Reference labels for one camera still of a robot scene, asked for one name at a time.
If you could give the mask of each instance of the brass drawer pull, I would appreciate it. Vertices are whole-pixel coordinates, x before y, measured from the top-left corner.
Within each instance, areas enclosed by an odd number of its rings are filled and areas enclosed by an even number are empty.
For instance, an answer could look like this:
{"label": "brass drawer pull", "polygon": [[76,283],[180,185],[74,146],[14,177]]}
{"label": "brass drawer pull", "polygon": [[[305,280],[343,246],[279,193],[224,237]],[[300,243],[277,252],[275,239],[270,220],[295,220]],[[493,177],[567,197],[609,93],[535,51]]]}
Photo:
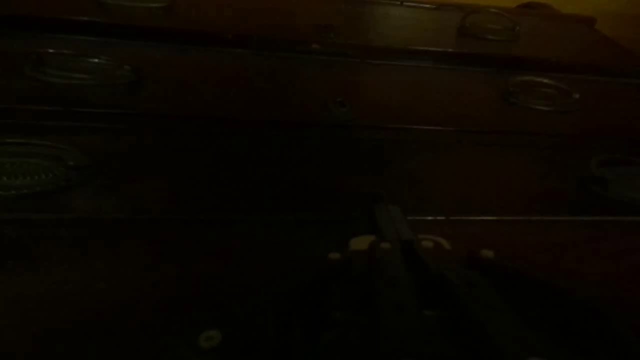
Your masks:
{"label": "brass drawer pull", "polygon": [[83,182],[89,159],[74,148],[37,139],[0,139],[0,195],[28,195]]}
{"label": "brass drawer pull", "polygon": [[169,8],[172,0],[98,0],[108,5],[123,5],[123,8]]}
{"label": "brass drawer pull", "polygon": [[589,161],[589,189],[596,193],[640,203],[640,157],[632,156],[598,156]]}
{"label": "brass drawer pull", "polygon": [[134,68],[106,56],[69,50],[41,50],[25,66],[25,73],[53,84],[129,84]]}
{"label": "brass drawer pull", "polygon": [[504,95],[509,104],[543,112],[572,109],[579,99],[566,84],[539,76],[509,78]]}
{"label": "brass drawer pull", "polygon": [[460,34],[489,42],[516,42],[519,24],[501,10],[474,10],[462,15]]}

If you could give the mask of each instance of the wooden drawer front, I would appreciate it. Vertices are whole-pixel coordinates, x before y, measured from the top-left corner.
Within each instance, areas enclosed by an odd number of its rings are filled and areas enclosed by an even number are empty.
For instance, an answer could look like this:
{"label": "wooden drawer front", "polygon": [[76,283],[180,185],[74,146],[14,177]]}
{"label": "wooden drawer front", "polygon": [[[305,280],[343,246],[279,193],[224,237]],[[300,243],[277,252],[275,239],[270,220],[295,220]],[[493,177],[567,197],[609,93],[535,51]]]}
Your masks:
{"label": "wooden drawer front", "polygon": [[[0,216],[135,217],[322,207],[351,211],[370,205],[382,193],[382,148],[354,141],[345,130],[6,130],[0,137],[0,165],[11,156],[8,139],[28,150],[39,150],[41,144],[60,146],[82,153],[85,165],[82,177],[72,171],[72,180],[62,177],[63,183],[44,182],[48,167],[22,169],[28,173],[14,169],[28,176],[28,183],[0,177]],[[19,161],[11,159],[11,165],[24,167],[51,157],[36,150]]]}
{"label": "wooden drawer front", "polygon": [[638,84],[289,57],[291,119],[538,133],[635,133]]}
{"label": "wooden drawer front", "polygon": [[417,216],[638,213],[638,146],[525,136],[388,139],[388,197]]}
{"label": "wooden drawer front", "polygon": [[204,0],[66,0],[4,2],[0,13],[36,17],[83,17],[98,24],[195,29],[215,39],[368,56],[368,50],[423,54],[487,54],[530,57],[583,70],[640,73],[638,60],[598,34],[579,15],[535,13],[478,5],[429,5],[419,2],[204,2]]}
{"label": "wooden drawer front", "polygon": [[556,283],[607,305],[618,323],[640,333],[640,221],[514,221],[456,220],[412,221],[417,233],[446,237],[452,252],[446,258],[466,260],[483,249],[487,273],[525,273],[535,281]]}
{"label": "wooden drawer front", "polygon": [[242,51],[6,35],[4,106],[267,119],[283,76],[271,57]]}
{"label": "wooden drawer front", "polygon": [[2,126],[0,213],[123,216],[159,205],[134,191],[135,173],[122,173],[135,148],[139,136],[120,130]]}
{"label": "wooden drawer front", "polygon": [[2,106],[539,133],[633,133],[638,84],[4,34]]}

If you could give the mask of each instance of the small white object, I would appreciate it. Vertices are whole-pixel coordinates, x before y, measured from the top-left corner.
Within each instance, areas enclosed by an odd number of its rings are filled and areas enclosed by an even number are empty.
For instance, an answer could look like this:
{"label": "small white object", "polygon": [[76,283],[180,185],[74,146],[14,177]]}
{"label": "small white object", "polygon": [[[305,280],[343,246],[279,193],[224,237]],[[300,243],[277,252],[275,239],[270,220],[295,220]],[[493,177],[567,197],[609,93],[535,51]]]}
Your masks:
{"label": "small white object", "polygon": [[204,329],[199,336],[197,336],[197,345],[201,349],[212,349],[212,348],[218,348],[222,343],[222,332],[220,329]]}

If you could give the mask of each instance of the drawer handle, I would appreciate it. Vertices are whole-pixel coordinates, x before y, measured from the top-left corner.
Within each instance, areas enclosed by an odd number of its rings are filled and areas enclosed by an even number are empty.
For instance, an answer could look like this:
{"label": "drawer handle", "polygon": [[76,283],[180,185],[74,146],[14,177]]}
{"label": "drawer handle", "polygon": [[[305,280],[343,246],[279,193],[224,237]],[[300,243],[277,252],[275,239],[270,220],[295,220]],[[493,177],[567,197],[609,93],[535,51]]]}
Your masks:
{"label": "drawer handle", "polygon": [[632,156],[598,156],[589,161],[589,189],[596,193],[640,203],[640,157]]}
{"label": "drawer handle", "polygon": [[69,50],[41,50],[25,66],[25,73],[53,84],[129,84],[134,68],[106,56]]}
{"label": "drawer handle", "polygon": [[516,42],[519,38],[519,24],[495,8],[474,10],[462,15],[460,34],[489,42]]}
{"label": "drawer handle", "polygon": [[74,148],[37,139],[0,139],[0,195],[28,195],[83,182],[91,161]]}
{"label": "drawer handle", "polygon": [[579,99],[579,91],[574,91],[556,79],[538,76],[509,78],[504,95],[509,104],[542,112],[572,109]]}
{"label": "drawer handle", "polygon": [[108,5],[122,5],[122,8],[169,8],[172,0],[98,0],[99,3]]}

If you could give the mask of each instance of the dark wooden furniture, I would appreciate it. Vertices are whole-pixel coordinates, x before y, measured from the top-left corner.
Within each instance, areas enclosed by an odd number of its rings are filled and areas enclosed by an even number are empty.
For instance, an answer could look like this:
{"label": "dark wooden furniture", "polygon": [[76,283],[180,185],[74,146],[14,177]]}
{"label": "dark wooden furniture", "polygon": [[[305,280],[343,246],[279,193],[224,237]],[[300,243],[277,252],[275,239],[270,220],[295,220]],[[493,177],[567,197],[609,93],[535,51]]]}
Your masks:
{"label": "dark wooden furniture", "polygon": [[[237,303],[234,332],[265,326],[242,312],[370,231],[376,202],[507,241],[519,268],[579,277],[596,258],[618,277],[638,233],[640,60],[594,24],[421,0],[4,0],[0,348],[82,357],[129,326],[98,357],[162,354],[156,315],[192,326],[208,290],[215,314]],[[530,243],[609,254],[567,270]]]}

